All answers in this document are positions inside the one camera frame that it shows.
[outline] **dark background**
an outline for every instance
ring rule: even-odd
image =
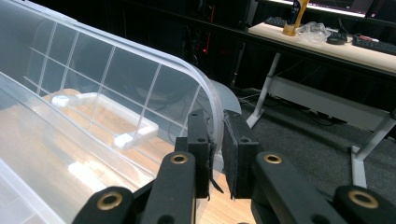
[[[261,89],[275,53],[265,47],[244,44],[177,21],[150,16],[147,11],[130,3],[159,8],[239,31],[246,31],[249,26],[263,22],[270,16],[287,18],[290,13],[288,6],[250,0],[34,2],[95,28],[175,55],[200,68],[209,78],[237,89]],[[252,4],[257,4],[253,14]],[[254,15],[251,21],[248,20],[249,14]],[[395,26],[380,21],[362,21],[306,11],[302,23],[309,21],[323,22],[326,26],[342,30],[341,22],[345,31],[351,34],[364,34],[396,44]],[[387,111],[396,106],[393,100],[396,96],[394,83],[345,72],[342,68],[334,69],[282,55],[277,73],[307,86]]]

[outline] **transparent plastic container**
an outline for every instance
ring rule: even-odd
[[[20,180],[3,186],[66,223],[95,191],[154,179],[191,111],[205,111],[217,150],[220,98],[240,112],[189,63],[28,1],[0,0],[0,50],[0,169]]]

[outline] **wooden table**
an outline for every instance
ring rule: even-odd
[[[74,95],[79,94],[79,92],[74,90],[64,90],[62,94]],[[50,101],[50,96],[46,96],[44,99]],[[105,132],[105,129],[98,128],[99,126],[105,127],[106,130],[111,130],[111,133],[122,133],[135,129],[135,127],[132,127],[127,121],[119,118],[110,111],[106,111],[102,107],[80,105],[75,108],[61,108],[61,110],[66,114],[66,116],[77,122],[81,127],[92,134],[92,136],[96,137],[109,147],[111,147],[113,135]],[[93,110],[100,110],[100,113],[95,113]],[[91,117],[90,120],[94,120],[97,124],[90,125],[90,121],[86,116]],[[134,147],[133,149],[119,150],[119,153],[143,165],[152,173],[157,174],[161,160],[166,154],[173,150],[174,147],[172,145],[166,143],[161,138],[156,137],[147,141],[147,143]],[[197,200],[199,205],[196,211],[196,222],[217,224],[255,223],[250,211],[250,200],[231,200],[231,194],[228,189],[225,175],[215,171],[214,177],[220,187],[224,190],[224,194],[215,190],[213,186],[210,185],[210,201],[207,199]]]

